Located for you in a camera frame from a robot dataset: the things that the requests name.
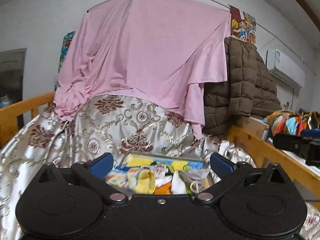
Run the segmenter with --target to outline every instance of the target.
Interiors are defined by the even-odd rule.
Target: cartoon poster
[[[230,5],[231,12],[231,36],[242,40],[247,41],[252,44],[256,43],[256,28],[257,23],[256,19],[243,12],[236,7]]]
[[[60,53],[60,61],[59,61],[58,73],[60,73],[64,57],[66,56],[66,54],[68,52],[68,49],[69,49],[69,46],[71,44],[73,35],[75,35],[75,32],[70,32],[66,36],[64,36],[64,38],[63,38],[63,43],[62,43],[62,48],[61,48],[61,53]],[[59,86],[58,81],[55,80],[54,91],[57,90],[58,86]]]

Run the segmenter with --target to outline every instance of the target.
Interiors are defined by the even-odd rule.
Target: brown puffer jacket
[[[276,83],[256,46],[225,38],[228,81],[204,85],[203,132],[223,136],[233,115],[264,118],[281,109]]]

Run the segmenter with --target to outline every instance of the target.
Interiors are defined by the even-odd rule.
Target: storage box
[[[247,132],[263,141],[267,141],[271,134],[270,126],[254,117],[240,116],[236,121],[236,126],[241,127]]]

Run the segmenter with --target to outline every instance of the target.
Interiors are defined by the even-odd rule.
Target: satin comforter
[[[191,125],[177,114],[139,98],[96,96],[79,109],[72,122],[60,121],[53,110],[54,106],[47,107],[0,152],[0,239],[22,236],[15,206],[46,162],[70,167],[110,152],[117,165],[128,151],[139,151],[198,158],[209,164],[211,153],[219,152],[233,162],[246,161],[255,167],[252,158],[233,143],[207,135],[197,140]],[[319,214],[312,215],[309,224],[318,226]]]

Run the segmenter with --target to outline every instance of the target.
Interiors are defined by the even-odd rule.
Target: wooden bed frame
[[[38,115],[38,107],[53,104],[54,92],[29,98],[0,109],[0,148],[19,131],[17,117],[31,111],[31,118]]]
[[[45,104],[51,105],[53,97],[54,92],[51,92],[0,109],[0,147],[3,147],[18,132],[17,116],[31,111],[31,117],[36,117],[38,107]],[[292,181],[298,181],[320,199],[320,177],[284,152],[236,126],[229,130],[228,140],[247,152],[259,168],[264,166],[266,160],[280,163]],[[314,206],[320,210],[320,203]]]

